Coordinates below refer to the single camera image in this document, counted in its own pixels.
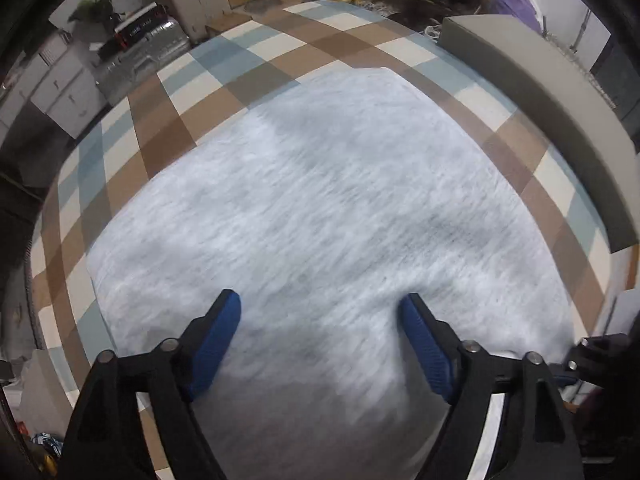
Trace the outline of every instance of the silver screw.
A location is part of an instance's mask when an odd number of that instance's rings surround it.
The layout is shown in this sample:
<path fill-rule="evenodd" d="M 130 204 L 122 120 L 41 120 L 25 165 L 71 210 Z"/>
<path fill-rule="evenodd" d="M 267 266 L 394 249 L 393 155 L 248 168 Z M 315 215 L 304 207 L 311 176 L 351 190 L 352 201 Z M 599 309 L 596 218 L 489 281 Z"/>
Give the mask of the silver screw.
<path fill-rule="evenodd" d="M 179 341 L 175 337 L 170 337 L 169 339 L 165 339 L 160 343 L 160 349 L 163 352 L 173 352 L 176 348 L 178 348 Z"/>
<path fill-rule="evenodd" d="M 98 357 L 96 359 L 99 363 L 104 364 L 111 361 L 114 357 L 116 357 L 116 354 L 114 354 L 113 350 L 103 350 L 98 354 Z"/>
<path fill-rule="evenodd" d="M 527 359 L 535 365 L 541 365 L 545 360 L 538 352 L 527 352 Z"/>
<path fill-rule="evenodd" d="M 462 348 L 464 348 L 467 352 L 471 352 L 472 354 L 478 353 L 482 348 L 478 341 L 474 341 L 473 339 L 465 339 L 462 342 Z"/>

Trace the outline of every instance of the plaid tablecloth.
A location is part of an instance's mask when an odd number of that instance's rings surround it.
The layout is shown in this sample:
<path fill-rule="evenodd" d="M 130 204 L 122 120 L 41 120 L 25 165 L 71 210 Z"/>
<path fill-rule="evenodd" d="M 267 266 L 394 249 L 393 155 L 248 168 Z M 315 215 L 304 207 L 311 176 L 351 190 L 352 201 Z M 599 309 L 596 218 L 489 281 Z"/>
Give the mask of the plaid tablecloth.
<path fill-rule="evenodd" d="M 270 12 L 201 44 L 120 102 L 60 171 L 33 235 L 33 303 L 73 404 L 99 351 L 113 348 L 85 255 L 155 174 L 216 127 L 329 70 L 385 66 L 471 136 L 535 218 L 569 297 L 576 337 L 589 333 L 610 273 L 604 226 L 558 151 L 499 90 L 428 38 L 368 10 L 309 2 Z M 141 406 L 156 469 L 166 467 Z"/>

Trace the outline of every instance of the purple bag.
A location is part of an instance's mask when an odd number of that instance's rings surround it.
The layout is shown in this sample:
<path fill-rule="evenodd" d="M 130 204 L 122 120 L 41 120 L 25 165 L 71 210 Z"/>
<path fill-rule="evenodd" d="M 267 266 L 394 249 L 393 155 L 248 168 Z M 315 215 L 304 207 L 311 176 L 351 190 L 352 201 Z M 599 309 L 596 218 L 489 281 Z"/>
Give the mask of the purple bag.
<path fill-rule="evenodd" d="M 492 0 L 489 14 L 510 14 L 538 34 L 542 33 L 540 23 L 536 19 L 536 9 L 529 0 Z"/>

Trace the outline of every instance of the blue rubber pad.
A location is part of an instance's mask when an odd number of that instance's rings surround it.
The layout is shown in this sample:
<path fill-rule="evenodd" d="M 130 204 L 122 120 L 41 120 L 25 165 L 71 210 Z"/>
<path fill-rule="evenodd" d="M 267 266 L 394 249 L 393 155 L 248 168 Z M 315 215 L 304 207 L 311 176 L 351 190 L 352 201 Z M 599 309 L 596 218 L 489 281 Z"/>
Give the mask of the blue rubber pad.
<path fill-rule="evenodd" d="M 238 323 L 240 323 L 240 296 L 232 292 L 226 298 L 218 317 L 193 357 L 193 381 L 189 385 L 191 399 L 195 399 L 211 386 Z"/>
<path fill-rule="evenodd" d="M 437 345 L 433 334 L 408 296 L 400 302 L 400 319 L 429 386 L 449 402 L 454 391 L 452 363 Z"/>

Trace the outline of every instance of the blue gripper pad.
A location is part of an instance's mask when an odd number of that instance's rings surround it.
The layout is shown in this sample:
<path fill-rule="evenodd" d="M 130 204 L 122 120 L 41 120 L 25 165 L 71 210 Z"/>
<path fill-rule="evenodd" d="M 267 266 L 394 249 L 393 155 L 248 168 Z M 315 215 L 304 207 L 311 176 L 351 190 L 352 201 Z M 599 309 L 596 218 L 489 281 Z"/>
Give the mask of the blue gripper pad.
<path fill-rule="evenodd" d="M 191 368 L 193 381 L 188 386 L 191 399 L 195 399 L 211 386 L 220 361 L 240 323 L 240 310 L 240 296 L 231 292 L 193 356 Z"/>
<path fill-rule="evenodd" d="M 431 389 L 449 402 L 454 391 L 453 366 L 436 343 L 409 296 L 400 302 L 400 319 Z"/>

